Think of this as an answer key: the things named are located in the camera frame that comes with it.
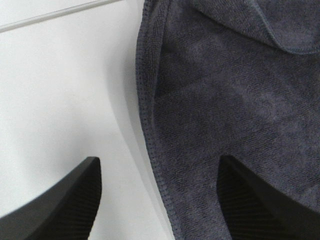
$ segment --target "white surface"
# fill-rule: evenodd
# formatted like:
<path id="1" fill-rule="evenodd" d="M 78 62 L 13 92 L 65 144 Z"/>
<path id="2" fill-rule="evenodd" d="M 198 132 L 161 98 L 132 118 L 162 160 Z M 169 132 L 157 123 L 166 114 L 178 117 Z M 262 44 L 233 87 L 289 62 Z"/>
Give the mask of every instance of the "white surface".
<path id="1" fill-rule="evenodd" d="M 98 156 L 89 239 L 174 239 L 138 116 L 142 6 L 120 1 L 0 33 L 0 217 Z"/>
<path id="2" fill-rule="evenodd" d="M 0 0 L 0 25 L 92 2 L 93 0 Z"/>

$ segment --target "gray towel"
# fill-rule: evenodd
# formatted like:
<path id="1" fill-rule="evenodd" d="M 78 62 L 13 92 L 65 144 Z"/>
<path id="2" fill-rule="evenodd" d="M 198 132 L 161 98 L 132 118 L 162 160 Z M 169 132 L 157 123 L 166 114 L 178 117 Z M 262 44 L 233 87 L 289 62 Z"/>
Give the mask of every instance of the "gray towel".
<path id="1" fill-rule="evenodd" d="M 221 155 L 320 213 L 319 51 L 319 0 L 146 0 L 140 119 L 176 240 L 232 239 Z"/>

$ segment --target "microfiber towel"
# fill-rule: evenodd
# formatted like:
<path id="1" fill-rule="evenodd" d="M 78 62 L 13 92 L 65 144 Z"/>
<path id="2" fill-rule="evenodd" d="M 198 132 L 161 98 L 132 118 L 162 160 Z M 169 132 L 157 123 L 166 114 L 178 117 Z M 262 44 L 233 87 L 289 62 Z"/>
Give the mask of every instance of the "microfiber towel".
<path id="1" fill-rule="evenodd" d="M 217 181 L 233 174 L 219 174 L 221 156 L 232 156 L 295 206 L 320 213 L 319 0 L 146 0 L 136 82 L 176 240 L 304 238 L 274 236 L 273 228 L 250 235 L 254 210 L 233 233 L 237 216 L 224 211 L 220 200 L 229 198 L 219 197 Z"/>

